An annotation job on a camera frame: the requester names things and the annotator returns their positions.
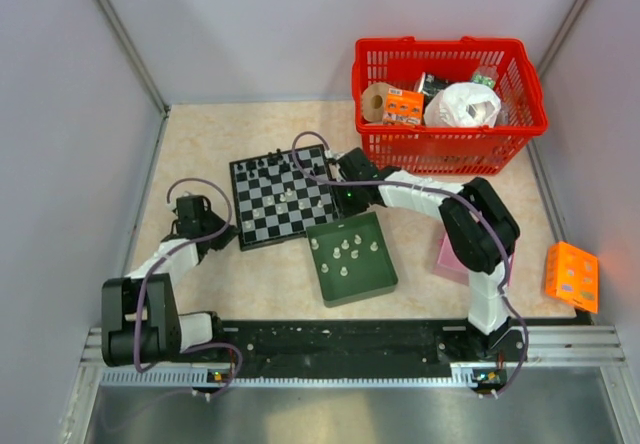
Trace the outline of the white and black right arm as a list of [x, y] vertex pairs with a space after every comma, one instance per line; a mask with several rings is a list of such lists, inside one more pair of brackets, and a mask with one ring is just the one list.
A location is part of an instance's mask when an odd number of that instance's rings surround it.
[[380, 169], [360, 148], [329, 156], [328, 162], [344, 184], [336, 189], [343, 209], [362, 212], [378, 205], [442, 223], [454, 255], [468, 271], [467, 348], [481, 360], [498, 353], [508, 333], [507, 290], [520, 228], [492, 185], [480, 177], [459, 184], [395, 166]]

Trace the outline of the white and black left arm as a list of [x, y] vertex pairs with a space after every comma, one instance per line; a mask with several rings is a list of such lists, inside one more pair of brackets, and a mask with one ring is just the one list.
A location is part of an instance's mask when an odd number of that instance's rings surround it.
[[191, 348], [212, 361], [226, 351], [216, 314], [180, 315], [174, 288], [210, 251], [226, 247], [238, 230], [203, 195], [178, 198], [174, 214], [171, 232], [156, 252], [136, 270], [102, 286], [101, 349], [110, 367], [170, 361]]

